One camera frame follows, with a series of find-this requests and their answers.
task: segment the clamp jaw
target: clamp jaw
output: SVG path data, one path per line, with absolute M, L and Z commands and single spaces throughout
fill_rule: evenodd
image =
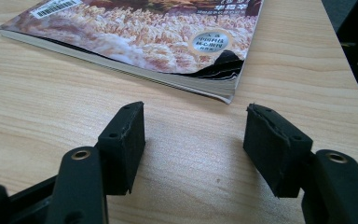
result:
M 0 186 L 0 224 L 108 223 L 106 195 L 131 193 L 144 147 L 144 103 L 121 107 L 94 147 L 63 156 L 57 176 L 10 197 Z
M 306 223 L 358 223 L 358 163 L 312 140 L 274 110 L 249 105 L 243 148 L 276 197 L 305 194 Z

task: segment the hole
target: hole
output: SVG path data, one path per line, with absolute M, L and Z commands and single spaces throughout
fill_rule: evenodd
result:
M 293 139 L 299 141 L 299 140 L 302 140 L 302 137 L 301 137 L 301 136 L 298 136 L 298 135 L 295 135 L 295 136 L 293 136 Z
M 82 212 L 71 212 L 65 217 L 65 224 L 79 224 L 83 219 Z
M 72 160 L 80 161 L 86 159 L 91 153 L 88 150 L 80 150 L 72 154 Z
M 345 157 L 343 157 L 337 153 L 334 153 L 334 152 L 329 152 L 326 154 L 326 156 L 330 161 L 334 161 L 334 162 L 338 162 L 338 163 L 347 163 L 348 162 L 348 160 Z

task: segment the wood grain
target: wood grain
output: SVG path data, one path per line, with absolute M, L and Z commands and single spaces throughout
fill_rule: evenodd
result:
M 0 24 L 37 0 L 0 0 Z M 266 0 L 231 105 L 0 36 L 0 184 L 10 194 L 56 175 L 126 104 L 145 102 L 146 148 L 111 223 L 304 223 L 274 198 L 241 148 L 246 106 L 271 107 L 358 161 L 358 86 L 317 0 Z

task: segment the paperback book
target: paperback book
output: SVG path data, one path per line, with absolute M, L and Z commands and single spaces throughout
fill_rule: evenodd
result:
M 229 104 L 263 0 L 44 0 L 0 34 Z

